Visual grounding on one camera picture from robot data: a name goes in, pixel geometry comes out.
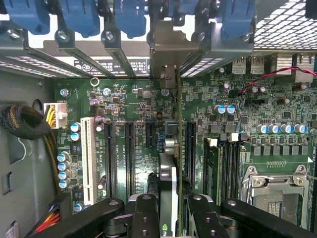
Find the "electrolytic capacitor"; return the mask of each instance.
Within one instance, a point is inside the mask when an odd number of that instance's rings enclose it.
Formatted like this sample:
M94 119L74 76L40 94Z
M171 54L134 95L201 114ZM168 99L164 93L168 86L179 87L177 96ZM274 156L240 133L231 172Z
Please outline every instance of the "electrolytic capacitor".
M256 86L248 87L246 90L247 93L258 93L258 91L259 91L259 89Z
M263 86L259 87L259 92L260 93L265 93L266 92L266 88L263 87Z
M67 177L69 177L69 173L70 173L69 170L61 171L61 172L58 173L58 178L61 179L61 180L64 180Z
M266 126L266 125L259 124L259 125L257 126L257 131L258 131L259 133L265 134L265 133L266 133L266 130L267 130L267 126Z
M230 88L230 84L229 83L223 83L219 85L219 89L220 90L226 90Z
M96 126L96 131L97 132L101 132L101 131L104 130L104 127L105 127L104 124L99 124L99 125Z
M70 130L72 132L79 132L80 131L80 123L79 122L75 122L70 126Z
M276 101L276 104L278 104L279 106L281 105L287 105L290 104L291 100L289 100L288 98L280 98Z
M274 125L274 124L271 124L271 125L268 126L268 131L270 133L278 133L278 126Z
M224 105L216 105L214 110L218 114L224 114L226 112L226 107Z
M70 166L70 163L68 160L61 162L57 165L57 168L59 171L65 171Z
M103 189L106 184L106 176L102 176L102 178L99 180L98 189Z
M294 131L297 133L305 133L306 127L304 125L296 124L294 126Z
M293 92L304 91L305 89L307 89L306 84L298 84L292 87Z
M311 129L311 134L312 135L317 135L317 129L315 129L315 128Z
M99 105L99 100L97 98L92 98L89 100L89 106L95 107Z
M73 132L70 138L72 141L78 141L80 139L80 132Z
M63 151L57 156L57 160L59 162L64 162L65 160L69 159L69 153L67 151Z
M84 209L85 205L82 202L76 202L74 205L74 211L75 212L80 212Z
M292 126L283 124L283 125L281 125L281 131L284 132L284 133L291 133L292 132Z
M66 178L64 180L59 181L58 186L60 188L67 188L69 184L70 184L70 178Z
M226 111L228 114L234 114L236 111L235 107L233 105L226 105Z

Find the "red wire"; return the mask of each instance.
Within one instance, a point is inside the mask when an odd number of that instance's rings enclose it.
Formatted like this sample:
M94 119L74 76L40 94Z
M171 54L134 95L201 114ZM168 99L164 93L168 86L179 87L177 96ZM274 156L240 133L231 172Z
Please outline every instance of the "red wire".
M55 220L56 218L59 219L59 213L55 214L54 216L52 216L52 218L50 218L47 222L44 222L43 224L41 224L39 227L36 228L36 231L39 232L39 230L41 230L43 227L46 227L48 223L52 224L51 221Z
M309 74L312 74L313 76L317 76L317 73L314 73L314 72L312 72L312 71L310 71L308 69L301 69L301 68L298 68L298 67L285 67L285 68L281 68L281 69L279 69L279 70L277 70L275 72L272 72L272 73L269 73L269 74L265 74L265 75L261 76L260 78L254 80L253 82L248 83L242 90L239 91L239 93L245 93L247 87L250 87L250 86L256 84L257 82L259 82L263 78L271 77L271 76L277 74L278 72L287 71L287 70L301 71L303 73L309 73Z

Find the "cable bundle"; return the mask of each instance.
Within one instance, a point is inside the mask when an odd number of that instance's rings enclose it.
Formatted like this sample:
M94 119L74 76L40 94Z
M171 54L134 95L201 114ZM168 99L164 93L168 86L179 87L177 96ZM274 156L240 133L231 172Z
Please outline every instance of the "cable bundle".
M14 104L4 110L1 116L1 124L10 134L16 137L27 140L43 138L52 165L56 191L60 193L56 164L56 135L54 131L51 130L49 123L43 118L46 117L43 117L38 111L29 106Z

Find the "wire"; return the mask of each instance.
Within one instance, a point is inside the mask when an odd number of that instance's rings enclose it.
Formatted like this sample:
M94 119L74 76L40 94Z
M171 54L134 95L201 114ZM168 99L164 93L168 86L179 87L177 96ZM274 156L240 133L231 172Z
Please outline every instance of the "wire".
M317 73L314 73L314 72L312 72L312 71L310 71L310 70L308 70L308 69L301 69L301 68L295 67L295 66L294 66L294 67L285 67L285 68L281 68L281 69L279 69L279 70L276 70L276 71L274 71L274 72L271 72L271 73L269 73L269 74L265 74L265 75L261 76L260 78L258 78L258 79L256 79L256 80L252 81L251 83L248 83L243 89L241 89L241 90L239 91L239 93L242 93L242 94L245 93L245 92L246 92L246 89L247 89L248 87L250 87L250 86L256 84L256 83L259 82L261 79L274 76L274 75L276 75L276 74L279 73L279 72L283 72L283 71L287 71L287 70L301 71L301 72L303 72L303 73L309 73L309 74L312 74L313 76L317 76Z

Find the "black pcie slot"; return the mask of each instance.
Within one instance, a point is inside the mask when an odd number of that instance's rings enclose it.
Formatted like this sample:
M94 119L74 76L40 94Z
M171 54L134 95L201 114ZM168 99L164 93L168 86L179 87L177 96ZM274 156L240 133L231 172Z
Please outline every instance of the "black pcie slot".
M117 197L117 161L115 155L115 125L113 122L104 124L105 158L106 158L106 190L109 197Z
M238 190L240 187L240 142L234 142L232 147L232 165L231 165L231 196L230 198L238 198Z
M185 137L185 169L187 176L195 188L195 168L196 168L196 128L197 124L194 121L187 121Z
M155 148L155 121L145 122L146 147Z
M125 167L127 174L127 199L135 194L135 128L133 122L126 122L125 127Z

